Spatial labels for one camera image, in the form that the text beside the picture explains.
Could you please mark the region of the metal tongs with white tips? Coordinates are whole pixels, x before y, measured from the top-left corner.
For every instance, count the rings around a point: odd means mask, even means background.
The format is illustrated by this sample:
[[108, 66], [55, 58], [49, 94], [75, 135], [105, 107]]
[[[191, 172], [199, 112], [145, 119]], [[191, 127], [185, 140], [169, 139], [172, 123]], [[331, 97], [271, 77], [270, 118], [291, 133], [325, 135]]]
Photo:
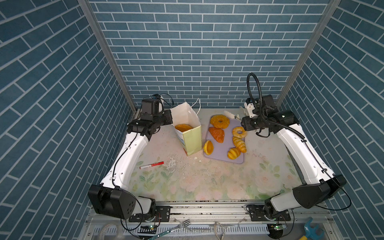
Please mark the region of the metal tongs with white tips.
[[235, 115], [229, 111], [224, 111], [224, 115], [229, 118], [229, 119], [235, 119], [235, 120], [238, 120], [238, 121], [241, 121], [242, 118], [240, 117], [239, 114]]

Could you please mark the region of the large sesame oval bread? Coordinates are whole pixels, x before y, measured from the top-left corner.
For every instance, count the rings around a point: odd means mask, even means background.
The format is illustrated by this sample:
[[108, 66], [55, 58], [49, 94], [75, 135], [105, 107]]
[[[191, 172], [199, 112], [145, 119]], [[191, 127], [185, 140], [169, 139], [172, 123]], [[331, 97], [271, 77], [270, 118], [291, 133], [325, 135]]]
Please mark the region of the large sesame oval bread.
[[175, 129], [183, 133], [193, 129], [193, 127], [187, 124], [179, 124], [175, 126]]

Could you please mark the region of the floral paper bag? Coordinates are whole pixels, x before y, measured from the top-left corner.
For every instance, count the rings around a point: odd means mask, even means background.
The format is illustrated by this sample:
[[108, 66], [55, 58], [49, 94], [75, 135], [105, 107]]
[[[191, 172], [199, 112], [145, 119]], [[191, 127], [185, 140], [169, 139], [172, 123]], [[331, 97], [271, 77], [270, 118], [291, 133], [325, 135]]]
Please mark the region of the floral paper bag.
[[197, 99], [192, 106], [184, 102], [171, 108], [174, 129], [179, 124], [187, 124], [193, 127], [193, 129], [183, 133], [175, 129], [187, 156], [197, 153], [202, 149], [202, 127], [198, 116], [200, 110], [200, 99]]

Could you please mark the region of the small round yellow bun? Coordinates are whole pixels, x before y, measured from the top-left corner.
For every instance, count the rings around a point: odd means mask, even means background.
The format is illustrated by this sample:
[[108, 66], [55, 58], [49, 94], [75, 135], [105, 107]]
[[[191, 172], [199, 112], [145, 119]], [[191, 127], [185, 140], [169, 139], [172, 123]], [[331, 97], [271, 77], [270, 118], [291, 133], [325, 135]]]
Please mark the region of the small round yellow bun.
[[207, 140], [204, 144], [204, 153], [206, 155], [211, 155], [214, 151], [214, 145], [210, 140]]

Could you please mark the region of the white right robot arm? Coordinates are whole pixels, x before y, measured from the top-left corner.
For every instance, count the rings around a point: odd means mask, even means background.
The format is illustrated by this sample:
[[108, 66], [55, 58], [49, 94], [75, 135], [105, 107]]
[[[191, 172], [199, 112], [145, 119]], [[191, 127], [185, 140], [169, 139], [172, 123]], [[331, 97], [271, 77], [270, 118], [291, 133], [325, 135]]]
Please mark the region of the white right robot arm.
[[292, 111], [273, 112], [265, 117], [251, 110], [242, 118], [241, 125], [246, 131], [255, 130], [257, 135], [262, 129], [277, 135], [287, 148], [302, 182], [290, 192], [265, 201], [264, 209], [269, 217], [298, 207], [310, 209], [346, 185], [345, 177], [336, 175], [316, 152]]

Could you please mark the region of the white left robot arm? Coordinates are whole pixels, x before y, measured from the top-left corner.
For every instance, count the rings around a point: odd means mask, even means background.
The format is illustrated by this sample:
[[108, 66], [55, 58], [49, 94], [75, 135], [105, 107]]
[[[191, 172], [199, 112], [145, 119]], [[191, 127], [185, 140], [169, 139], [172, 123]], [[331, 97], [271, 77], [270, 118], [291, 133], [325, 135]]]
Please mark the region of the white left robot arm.
[[97, 214], [122, 220], [139, 215], [143, 221], [155, 216], [156, 201], [136, 197], [128, 192], [129, 182], [137, 161], [153, 134], [161, 126], [173, 123], [172, 113], [165, 110], [157, 116], [146, 117], [128, 124], [126, 138], [113, 166], [100, 184], [91, 185], [88, 197]]

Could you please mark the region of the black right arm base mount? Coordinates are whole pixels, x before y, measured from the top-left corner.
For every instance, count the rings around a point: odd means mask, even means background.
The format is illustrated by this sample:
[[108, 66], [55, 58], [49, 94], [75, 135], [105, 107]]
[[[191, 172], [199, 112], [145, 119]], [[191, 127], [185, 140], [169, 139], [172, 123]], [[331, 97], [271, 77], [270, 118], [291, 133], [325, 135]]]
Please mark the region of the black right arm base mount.
[[248, 212], [252, 222], [274, 222], [277, 220], [288, 222], [291, 220], [288, 210], [277, 212], [271, 206], [246, 205], [245, 210]]

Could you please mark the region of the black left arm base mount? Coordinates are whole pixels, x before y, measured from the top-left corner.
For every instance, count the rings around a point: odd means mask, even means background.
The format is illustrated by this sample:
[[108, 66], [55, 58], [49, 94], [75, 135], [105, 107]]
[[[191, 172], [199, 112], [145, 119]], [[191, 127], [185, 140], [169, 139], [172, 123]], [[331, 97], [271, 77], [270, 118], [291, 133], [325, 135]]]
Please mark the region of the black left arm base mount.
[[147, 222], [169, 222], [171, 214], [171, 206], [156, 206], [151, 207], [146, 214], [132, 214], [129, 218], [130, 223], [139, 223], [140, 221]]

